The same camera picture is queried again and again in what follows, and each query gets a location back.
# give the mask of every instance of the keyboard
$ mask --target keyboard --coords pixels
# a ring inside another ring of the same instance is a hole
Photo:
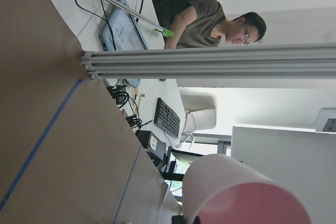
[[[180,118],[161,98],[157,99],[154,123],[170,136],[178,137]]]

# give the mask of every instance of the eyeglasses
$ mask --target eyeglasses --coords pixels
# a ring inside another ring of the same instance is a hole
[[[248,31],[247,31],[247,27],[246,27],[246,24],[244,24],[245,25],[245,29],[246,29],[246,34],[244,34],[244,35],[242,35],[241,36],[241,40],[243,41],[243,43],[242,43],[242,46],[248,46],[248,42],[247,42],[247,40],[248,40],[248,38],[250,37],[250,35],[248,34]]]

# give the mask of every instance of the sticker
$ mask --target sticker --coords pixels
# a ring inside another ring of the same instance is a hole
[[[156,151],[156,144],[157,144],[156,138],[154,136],[151,136],[150,146],[155,151]]]

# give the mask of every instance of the white desk surface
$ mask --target white desk surface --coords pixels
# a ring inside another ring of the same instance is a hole
[[[80,9],[74,0],[51,0],[56,7],[57,11],[60,13],[66,24],[76,35],[80,41],[83,50],[87,51],[103,51],[102,45],[99,40],[99,33],[104,25],[103,21]],[[101,8],[100,0],[77,0],[78,3],[96,13],[97,15],[103,17],[103,11]],[[139,11],[141,0],[127,0],[132,8],[135,11]],[[107,9],[108,13],[108,3],[103,1],[104,6]],[[143,16],[148,19],[158,22],[155,14],[155,10],[151,0],[144,0],[142,13]],[[146,43],[150,49],[163,49],[164,40],[160,33],[154,31],[154,28],[150,25],[139,21],[139,27],[142,31],[142,34],[146,40]],[[117,80],[109,79],[111,85],[115,85]],[[173,147],[176,148],[176,144],[180,142],[181,131],[185,122],[185,112],[179,93],[179,89],[176,84],[175,79],[167,79],[165,82],[160,82],[158,79],[142,79],[139,86],[139,94],[145,94],[145,97],[141,98],[139,114],[142,123],[153,120],[155,115],[155,106],[156,100],[158,97],[162,98],[163,101],[170,106],[176,114],[180,117],[180,134],[178,138],[173,138],[167,134],[167,137],[164,135],[164,132],[158,128],[155,124],[150,123],[142,128],[142,130],[152,131],[160,140],[165,142],[167,145],[172,143]],[[127,91],[132,95],[132,88],[128,87]],[[128,115],[131,115],[131,109],[129,106],[125,106],[125,109]]]

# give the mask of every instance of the blue tape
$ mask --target blue tape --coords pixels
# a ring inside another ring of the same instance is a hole
[[[28,165],[30,164],[30,162],[32,161],[33,157],[35,156],[37,150],[39,149],[39,147],[41,146],[43,140],[46,138],[46,136],[48,135],[49,131],[51,130],[52,126],[54,125],[55,121],[57,120],[58,116],[60,115],[60,113],[62,112],[62,110],[64,109],[65,105],[67,104],[68,100],[70,99],[70,97],[72,96],[72,94],[74,93],[74,91],[77,89],[77,87],[83,82],[84,80],[80,79],[78,80],[75,85],[73,85],[73,87],[71,88],[71,90],[69,91],[69,93],[67,94],[67,96],[64,98],[64,100],[62,101],[61,105],[59,106],[58,110],[56,111],[55,115],[52,117],[52,119],[50,120],[49,124],[47,125],[46,129],[43,131],[41,137],[39,138],[39,140],[37,141],[36,145],[34,146],[33,150],[31,151],[31,153],[29,154],[29,156],[27,157],[26,161],[24,162],[23,166],[21,167],[21,169],[19,170],[19,172],[17,173],[16,177],[14,178],[12,184],[10,185],[8,191],[6,192],[4,198],[1,200],[0,203],[0,212],[2,211],[3,207],[5,206],[5,204],[7,203],[9,197],[11,196],[12,192],[14,191],[15,187],[17,186],[19,180],[21,179],[21,177],[23,176],[24,172],[26,171]]]
[[[131,168],[131,171],[130,171],[130,174],[128,175],[128,179],[127,179],[127,182],[126,182],[126,185],[125,185],[125,188],[124,188],[124,191],[122,192],[122,195],[121,195],[121,199],[120,199],[120,202],[119,202],[119,206],[117,208],[117,212],[115,213],[115,216],[114,216],[114,219],[113,219],[113,224],[116,224],[116,220],[117,220],[117,216],[118,216],[118,213],[119,213],[119,210],[120,210],[120,207],[121,207],[121,204],[124,200],[124,196],[125,196],[125,193],[126,193],[126,189],[128,187],[128,184],[131,180],[131,176],[132,176],[132,173],[133,173],[133,170],[134,170],[134,167],[135,167],[135,164],[138,160],[138,157],[139,157],[139,153],[140,153],[140,149],[141,149],[142,145],[140,144],[139,146],[139,149],[138,149],[138,152],[137,152],[137,155],[135,156],[135,159],[134,159],[134,162],[133,162],[133,165],[132,165],[132,168]]]

